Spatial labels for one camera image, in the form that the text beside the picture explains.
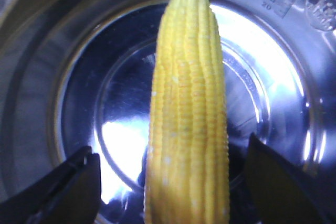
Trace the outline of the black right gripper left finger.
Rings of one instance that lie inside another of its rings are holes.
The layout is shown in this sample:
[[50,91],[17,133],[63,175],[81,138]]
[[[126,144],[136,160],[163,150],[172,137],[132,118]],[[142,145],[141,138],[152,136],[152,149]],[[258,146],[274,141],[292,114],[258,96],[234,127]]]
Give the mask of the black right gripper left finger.
[[84,146],[1,203],[1,223],[94,223],[100,200],[100,156]]

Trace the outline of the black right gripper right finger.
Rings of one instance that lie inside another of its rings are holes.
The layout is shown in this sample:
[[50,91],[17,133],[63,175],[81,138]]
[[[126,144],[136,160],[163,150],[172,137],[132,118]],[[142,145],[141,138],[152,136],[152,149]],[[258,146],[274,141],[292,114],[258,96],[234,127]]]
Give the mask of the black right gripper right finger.
[[262,223],[335,223],[335,189],[249,137],[244,177]]

